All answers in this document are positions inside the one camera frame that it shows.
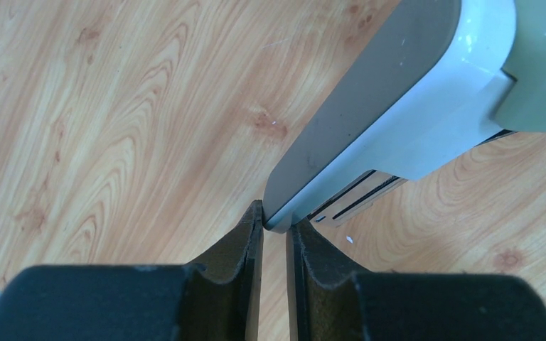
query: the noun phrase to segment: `white plastic edge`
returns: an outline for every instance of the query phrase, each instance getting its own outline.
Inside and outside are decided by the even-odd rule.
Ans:
[[[292,224],[298,222],[368,170],[416,180],[499,131],[488,110],[468,118],[464,114],[471,112],[459,109],[477,100],[496,75],[503,76],[515,20],[513,0],[463,0],[455,36],[439,62],[275,213],[267,227],[283,232],[289,226],[277,225],[288,222],[288,216]],[[497,100],[505,90],[499,83]],[[460,119],[479,124],[456,125]]]

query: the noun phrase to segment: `wooden surface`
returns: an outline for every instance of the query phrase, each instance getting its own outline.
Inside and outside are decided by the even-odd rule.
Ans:
[[[0,288],[34,264],[200,254],[397,2],[0,1]],[[370,269],[517,274],[546,302],[546,135],[321,231]],[[259,333],[284,340],[284,236],[264,247]]]

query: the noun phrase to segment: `green object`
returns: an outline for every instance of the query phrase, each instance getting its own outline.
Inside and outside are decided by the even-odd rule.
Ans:
[[[517,82],[495,115],[504,129],[546,132],[546,0],[517,0],[516,37],[503,71]]]

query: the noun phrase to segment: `white speck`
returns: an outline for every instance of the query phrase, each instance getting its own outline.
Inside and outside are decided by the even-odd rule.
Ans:
[[[136,265],[134,268],[140,272],[150,272],[156,270],[158,267],[155,265]]]
[[[289,40],[289,38],[281,39],[280,41],[276,41],[275,43],[270,43],[269,45],[262,46],[260,49],[262,50],[263,48],[268,48],[269,46],[281,44],[286,40]]]

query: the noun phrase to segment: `wooden table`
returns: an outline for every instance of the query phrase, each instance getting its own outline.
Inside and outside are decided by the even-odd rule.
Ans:
[[[397,2],[0,1],[0,288],[34,264],[201,253]],[[373,270],[515,274],[546,302],[546,135],[321,231]],[[260,335],[282,340],[284,237],[264,247]]]

